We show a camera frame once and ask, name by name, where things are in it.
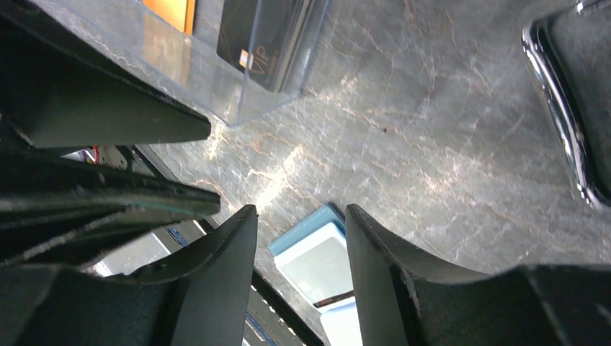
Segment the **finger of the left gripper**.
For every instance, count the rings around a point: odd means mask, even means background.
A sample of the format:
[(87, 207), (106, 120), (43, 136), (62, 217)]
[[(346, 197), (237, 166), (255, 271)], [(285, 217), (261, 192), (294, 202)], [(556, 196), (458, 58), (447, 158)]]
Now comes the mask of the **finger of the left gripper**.
[(32, 1), (1, 3), (1, 115), (37, 148), (181, 143), (210, 121), (141, 81)]
[(84, 265), (162, 226), (215, 214), (220, 196), (28, 151), (1, 152), (1, 265)]

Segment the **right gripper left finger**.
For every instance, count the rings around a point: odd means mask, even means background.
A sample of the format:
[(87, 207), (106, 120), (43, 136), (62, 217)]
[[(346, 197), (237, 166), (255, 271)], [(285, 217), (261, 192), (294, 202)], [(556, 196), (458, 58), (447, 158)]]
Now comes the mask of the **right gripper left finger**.
[(257, 209), (130, 275), (59, 264), (1, 271), (3, 345), (240, 345)]

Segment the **dark card stack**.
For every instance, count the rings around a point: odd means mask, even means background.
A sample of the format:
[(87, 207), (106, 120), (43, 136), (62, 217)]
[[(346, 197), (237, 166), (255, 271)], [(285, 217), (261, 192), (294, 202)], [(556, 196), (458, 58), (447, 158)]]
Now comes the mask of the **dark card stack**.
[(282, 91), (313, 1), (225, 1), (216, 53), (255, 83)]

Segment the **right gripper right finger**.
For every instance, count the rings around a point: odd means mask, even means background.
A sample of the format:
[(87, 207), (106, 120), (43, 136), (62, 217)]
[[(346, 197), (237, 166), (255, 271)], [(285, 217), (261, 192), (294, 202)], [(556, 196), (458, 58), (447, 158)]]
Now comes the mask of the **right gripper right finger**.
[(346, 240), (364, 345), (608, 345), (609, 265), (489, 275), (397, 236), (356, 204)]

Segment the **blue card holder wallet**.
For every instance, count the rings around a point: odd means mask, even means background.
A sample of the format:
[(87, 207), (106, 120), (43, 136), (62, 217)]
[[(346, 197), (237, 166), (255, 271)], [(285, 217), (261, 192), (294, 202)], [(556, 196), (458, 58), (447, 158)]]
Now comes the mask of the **blue card holder wallet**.
[(329, 343), (362, 345), (345, 222), (336, 208), (321, 206), (268, 250), (280, 274), (319, 313)]

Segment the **clear plastic card box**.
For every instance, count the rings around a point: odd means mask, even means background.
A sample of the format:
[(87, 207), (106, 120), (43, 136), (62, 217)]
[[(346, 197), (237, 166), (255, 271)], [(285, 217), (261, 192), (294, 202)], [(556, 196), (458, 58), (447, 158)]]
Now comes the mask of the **clear plastic card box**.
[(191, 35), (143, 1), (39, 1), (63, 26), (155, 89), (230, 126), (255, 120), (300, 96), (324, 20), (313, 1), (295, 58), (279, 93), (266, 90), (216, 53), (225, 1), (197, 1)]

